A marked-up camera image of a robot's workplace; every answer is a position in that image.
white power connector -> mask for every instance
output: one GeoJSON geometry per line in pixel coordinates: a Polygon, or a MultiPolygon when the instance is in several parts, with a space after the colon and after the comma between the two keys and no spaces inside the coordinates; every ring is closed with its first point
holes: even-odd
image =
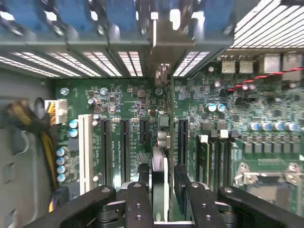
{"type": "Polygon", "coordinates": [[[44,101],[45,110],[47,110],[49,103],[55,103],[56,110],[56,121],[55,124],[66,124],[67,123],[67,100],[46,100],[44,101]]]}

